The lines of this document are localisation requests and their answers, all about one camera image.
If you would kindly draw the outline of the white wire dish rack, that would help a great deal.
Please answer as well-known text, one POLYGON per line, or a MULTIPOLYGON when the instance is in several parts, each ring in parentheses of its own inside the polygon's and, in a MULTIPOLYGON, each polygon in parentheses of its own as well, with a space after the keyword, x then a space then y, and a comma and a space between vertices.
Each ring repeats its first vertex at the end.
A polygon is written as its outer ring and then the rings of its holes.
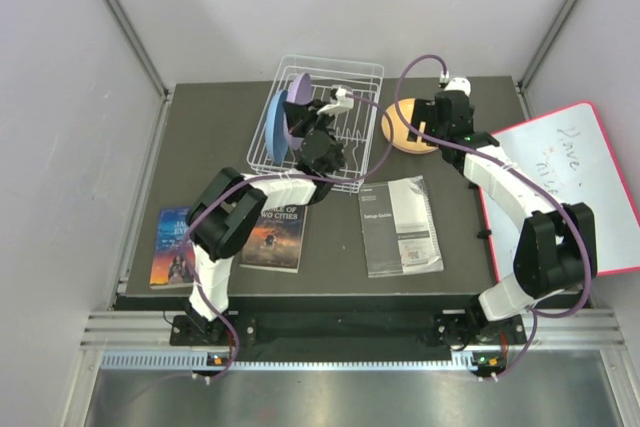
POLYGON ((331 90, 344 86, 358 99, 354 107, 334 118, 331 133, 343 145, 345 165, 334 176, 342 180, 335 191, 356 194, 363 185, 357 178, 369 170, 369 159, 379 110, 370 103, 380 99, 384 67, 379 63, 288 54, 281 58, 246 156, 251 170, 269 174, 291 169, 299 159, 295 142, 288 141, 286 155, 276 162, 269 155, 265 126, 272 119, 269 106, 284 90, 297 100, 331 100, 331 90))

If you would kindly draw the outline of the orange plate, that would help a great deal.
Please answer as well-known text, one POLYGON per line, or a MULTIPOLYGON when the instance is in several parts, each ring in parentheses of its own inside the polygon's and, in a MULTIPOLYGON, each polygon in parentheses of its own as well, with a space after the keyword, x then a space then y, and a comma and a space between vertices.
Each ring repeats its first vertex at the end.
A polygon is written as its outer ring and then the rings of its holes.
POLYGON ((383 117, 381 120, 381 130, 387 141, 393 139, 392 144, 394 148, 404 153, 415 155, 429 154, 439 149, 438 146, 431 145, 421 138, 410 140, 409 135, 411 132, 400 120, 394 104, 387 107, 386 113, 389 115, 391 123, 388 123, 386 118, 383 117))

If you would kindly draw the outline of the purple plate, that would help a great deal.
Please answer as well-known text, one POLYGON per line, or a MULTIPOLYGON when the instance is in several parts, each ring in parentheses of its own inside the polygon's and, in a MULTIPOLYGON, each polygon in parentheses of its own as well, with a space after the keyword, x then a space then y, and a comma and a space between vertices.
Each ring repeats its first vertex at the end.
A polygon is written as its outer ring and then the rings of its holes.
MULTIPOLYGON (((289 86, 286 100, 289 103, 307 104, 312 100, 313 87, 312 80, 308 73, 299 74, 294 78, 289 86)), ((289 147, 292 150, 298 150, 302 143, 302 139, 293 137, 289 131, 288 124, 285 124, 285 137, 289 147)))

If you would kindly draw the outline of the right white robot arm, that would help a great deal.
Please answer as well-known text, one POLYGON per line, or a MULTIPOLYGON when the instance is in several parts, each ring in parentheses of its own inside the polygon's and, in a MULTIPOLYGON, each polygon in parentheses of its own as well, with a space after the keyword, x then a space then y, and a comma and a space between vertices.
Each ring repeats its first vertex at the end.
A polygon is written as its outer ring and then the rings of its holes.
POLYGON ((584 203, 560 202, 519 168, 491 134, 474 127, 467 91, 447 86, 431 100, 417 99, 406 123, 410 139, 436 145, 445 162, 485 192, 518 229, 512 272, 466 307, 470 337, 487 343, 504 322, 538 301, 596 276, 595 215, 584 203))

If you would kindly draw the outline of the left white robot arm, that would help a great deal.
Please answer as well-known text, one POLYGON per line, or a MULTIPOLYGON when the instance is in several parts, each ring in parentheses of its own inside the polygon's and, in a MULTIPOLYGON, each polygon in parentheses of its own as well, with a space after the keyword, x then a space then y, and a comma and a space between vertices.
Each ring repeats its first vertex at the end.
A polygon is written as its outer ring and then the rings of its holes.
POLYGON ((195 272, 186 312, 193 319, 192 331, 203 342, 216 343, 226 334, 222 312, 229 306, 233 257, 243 249, 263 212, 315 204, 337 182, 331 175, 344 167, 346 159, 332 123, 353 107, 354 97, 343 87, 332 89, 327 102, 313 99, 306 104, 289 102, 286 92, 278 92, 265 124, 269 155, 282 161, 287 139, 297 139, 298 162, 290 170, 263 177, 225 168, 192 206, 186 236, 193 245, 195 272))

